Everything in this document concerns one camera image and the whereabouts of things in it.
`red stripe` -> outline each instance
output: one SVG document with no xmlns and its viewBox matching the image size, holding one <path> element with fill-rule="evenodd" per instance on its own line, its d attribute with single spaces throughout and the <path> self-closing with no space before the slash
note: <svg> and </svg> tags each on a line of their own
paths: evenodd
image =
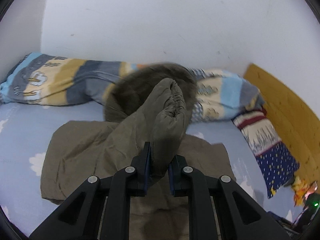
<svg viewBox="0 0 320 240">
<path fill-rule="evenodd" d="M 261 110 L 260 110 L 261 112 L 263 112 L 263 114 L 265 115 L 265 116 L 267 116 L 267 110 L 265 109 L 265 108 L 263 108 L 263 106 L 261 107 Z"/>
<path fill-rule="evenodd" d="M 237 127 L 239 130 L 243 129 L 244 127 L 246 127 L 247 125 L 253 124 L 255 122 L 258 122 L 260 120 L 263 119 L 267 119 L 264 115 L 259 115 L 250 119 L 247 119 L 245 121 L 243 121 L 241 124 L 239 124 Z"/>
<path fill-rule="evenodd" d="M 271 145 L 270 147 L 268 147 L 267 149 L 263 149 L 263 152 L 258 153 L 257 155 L 255 155 L 255 157 L 260 157 L 260 155 L 263 155 L 266 153 L 266 151 L 270 150 L 272 147 L 276 146 L 279 142 L 282 142 L 281 139 L 279 139 L 277 142 L 275 142 L 273 145 Z"/>
</svg>

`blue bedsheet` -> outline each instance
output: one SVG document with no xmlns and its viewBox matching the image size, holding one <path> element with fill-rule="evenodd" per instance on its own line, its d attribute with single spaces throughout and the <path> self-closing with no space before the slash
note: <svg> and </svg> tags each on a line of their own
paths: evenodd
<svg viewBox="0 0 320 240">
<path fill-rule="evenodd" d="M 0 205 L 27 236 L 57 207 L 40 195 L 41 169 L 52 134 L 69 120 L 102 121 L 102 110 L 96 102 L 64 107 L 18 103 L 0 106 Z M 280 188 L 273 198 L 267 198 L 255 157 L 231 121 L 193 123 L 187 133 L 209 143 L 222 142 L 237 183 L 266 211 L 289 220 L 301 212 L 301 207 L 293 207 L 290 188 Z"/>
</svg>

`silver screw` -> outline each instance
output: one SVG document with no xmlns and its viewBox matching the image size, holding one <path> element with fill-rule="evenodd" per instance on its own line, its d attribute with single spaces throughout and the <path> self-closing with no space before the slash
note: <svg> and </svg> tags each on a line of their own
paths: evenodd
<svg viewBox="0 0 320 240">
<path fill-rule="evenodd" d="M 129 167 L 126 167 L 126 168 L 125 168 L 125 172 L 127 172 L 127 173 L 132 173 L 132 172 L 134 172 L 134 171 L 135 171 L 135 168 L 134 168 L 134 167 L 129 166 Z"/>
<path fill-rule="evenodd" d="M 90 176 L 88 178 L 88 182 L 90 182 L 90 183 L 95 183 L 97 180 L 98 180 L 98 178 L 96 176 Z"/>
<path fill-rule="evenodd" d="M 231 181 L 231 178 L 230 178 L 229 176 L 227 176 L 227 175 L 223 175 L 223 176 L 221 177 L 221 180 L 222 180 L 224 183 L 228 183 L 228 182 Z"/>
<path fill-rule="evenodd" d="M 183 168 L 183 171 L 184 171 L 185 173 L 190 173 L 190 172 L 193 172 L 193 168 L 191 168 L 191 167 L 189 167 L 189 166 L 186 166 L 186 167 Z"/>
</svg>

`blanket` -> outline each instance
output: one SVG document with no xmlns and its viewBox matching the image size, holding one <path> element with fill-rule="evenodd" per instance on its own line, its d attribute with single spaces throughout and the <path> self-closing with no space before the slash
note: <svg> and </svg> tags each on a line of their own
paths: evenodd
<svg viewBox="0 0 320 240">
<path fill-rule="evenodd" d="M 71 121 L 53 134 L 42 169 L 41 194 L 59 203 L 89 176 L 112 176 L 129 166 L 145 141 L 150 141 L 152 186 L 146 197 L 131 200 L 130 239 L 187 240 L 188 198 L 171 196 L 166 174 L 174 155 L 185 156 L 189 165 L 207 176 L 228 175 L 234 180 L 235 176 L 222 144 L 210 145 L 185 135 L 196 101 L 193 76 L 178 66 L 151 69 L 171 73 L 171 78 L 153 86 L 131 74 L 115 84 L 108 96 L 107 122 Z M 127 95 L 131 96 L 124 104 Z"/>
<path fill-rule="evenodd" d="M 252 150 L 263 174 L 268 198 L 272 198 L 299 169 L 299 162 L 291 155 L 262 111 L 241 114 L 233 119 L 233 123 Z"/>
<path fill-rule="evenodd" d="M 94 100 L 104 105 L 115 83 L 149 66 L 30 53 L 0 85 L 0 103 L 64 106 Z M 193 122 L 231 119 L 263 104 L 259 89 L 234 73 L 217 69 L 188 71 L 198 81 Z"/>
</svg>

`white wall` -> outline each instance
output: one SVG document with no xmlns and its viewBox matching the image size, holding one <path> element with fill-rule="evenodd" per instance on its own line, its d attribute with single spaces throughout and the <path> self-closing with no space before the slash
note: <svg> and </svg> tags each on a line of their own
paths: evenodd
<svg viewBox="0 0 320 240">
<path fill-rule="evenodd" d="M 46 0 L 14 0 L 0 22 L 0 81 L 26 54 L 40 51 Z"/>
<path fill-rule="evenodd" d="M 320 25 L 304 0 L 48 0 L 42 52 L 271 72 L 320 116 Z"/>
</svg>

